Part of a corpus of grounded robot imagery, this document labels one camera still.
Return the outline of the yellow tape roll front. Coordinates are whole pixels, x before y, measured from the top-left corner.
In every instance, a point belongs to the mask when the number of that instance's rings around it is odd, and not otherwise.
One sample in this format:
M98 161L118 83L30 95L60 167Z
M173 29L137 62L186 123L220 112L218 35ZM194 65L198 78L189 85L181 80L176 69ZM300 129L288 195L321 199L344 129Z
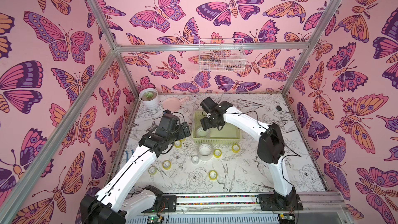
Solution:
M211 170L208 173L208 177L209 177L210 180L216 180L217 177L218 177L218 173L215 170Z

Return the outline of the light green plastic storage basket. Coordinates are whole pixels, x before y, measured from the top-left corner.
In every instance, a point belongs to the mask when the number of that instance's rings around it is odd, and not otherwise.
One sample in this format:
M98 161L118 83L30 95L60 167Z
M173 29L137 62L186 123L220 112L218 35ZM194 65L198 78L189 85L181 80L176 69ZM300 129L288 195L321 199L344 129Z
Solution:
M195 111L193 114L191 137L196 143L234 145L241 141L240 129L229 123L226 123L221 130L210 128L205 131L200 122L204 117L201 111Z

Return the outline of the small clear tape roll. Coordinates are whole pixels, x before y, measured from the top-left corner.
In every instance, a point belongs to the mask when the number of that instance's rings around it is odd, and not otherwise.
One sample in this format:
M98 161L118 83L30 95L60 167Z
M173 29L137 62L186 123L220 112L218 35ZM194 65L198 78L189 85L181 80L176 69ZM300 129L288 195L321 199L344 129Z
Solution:
M196 164L199 164L200 159L199 159L198 156L192 156L191 157L191 162L192 162L192 164L196 165Z

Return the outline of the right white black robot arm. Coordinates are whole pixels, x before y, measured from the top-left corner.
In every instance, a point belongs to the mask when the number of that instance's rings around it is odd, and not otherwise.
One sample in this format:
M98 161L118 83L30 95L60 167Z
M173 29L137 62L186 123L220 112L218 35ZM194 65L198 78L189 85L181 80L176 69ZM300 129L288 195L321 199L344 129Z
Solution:
M299 204L294 185L290 182L285 169L285 147L282 132L277 124L260 122L241 112L227 101L216 103L207 97L200 103L204 117L201 119L203 130L216 128L221 131L229 123L258 141L257 156L268 164L274 185L274 202L278 209L288 210Z

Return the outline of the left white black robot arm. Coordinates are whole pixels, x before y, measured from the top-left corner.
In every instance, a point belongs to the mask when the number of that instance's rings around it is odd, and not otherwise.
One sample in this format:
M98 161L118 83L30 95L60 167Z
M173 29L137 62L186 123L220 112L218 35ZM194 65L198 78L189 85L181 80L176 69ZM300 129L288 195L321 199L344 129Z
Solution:
M127 220L152 208L159 198L153 188L126 197L143 173L174 142L191 135L186 122L161 124L155 132L142 136L133 156L95 196L86 195L80 202L83 224L125 224Z

